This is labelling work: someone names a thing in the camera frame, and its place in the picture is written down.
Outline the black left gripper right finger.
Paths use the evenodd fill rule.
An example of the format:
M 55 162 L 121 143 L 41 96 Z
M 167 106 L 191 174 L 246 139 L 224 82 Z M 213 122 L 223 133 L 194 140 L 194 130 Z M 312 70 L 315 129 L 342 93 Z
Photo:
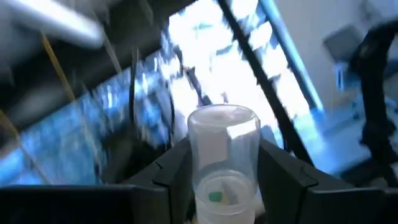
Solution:
M 308 164 L 262 139 L 259 146 L 259 188 L 270 223 L 297 223 L 302 197 L 317 181 L 304 172 Z

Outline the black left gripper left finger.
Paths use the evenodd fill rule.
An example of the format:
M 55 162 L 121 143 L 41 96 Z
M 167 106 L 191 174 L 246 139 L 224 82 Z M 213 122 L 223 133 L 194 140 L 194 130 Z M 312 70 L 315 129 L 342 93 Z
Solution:
M 193 198 L 192 154 L 188 138 L 130 178 L 133 222 L 179 224 Z

